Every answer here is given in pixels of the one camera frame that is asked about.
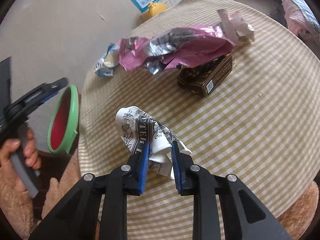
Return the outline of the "person's left hand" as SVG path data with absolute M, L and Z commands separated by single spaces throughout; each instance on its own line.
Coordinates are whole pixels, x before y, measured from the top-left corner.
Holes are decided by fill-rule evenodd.
M 33 170 L 39 170 L 42 165 L 42 160 L 36 148 L 34 132 L 30 128 L 27 130 L 27 138 L 28 142 L 23 150 L 25 164 Z M 1 147 L 1 169 L 4 173 L 5 183 L 18 192 L 24 192 L 27 188 L 18 176 L 10 158 L 11 154 L 16 152 L 20 145 L 21 140 L 16 138 L 8 139 L 3 143 Z

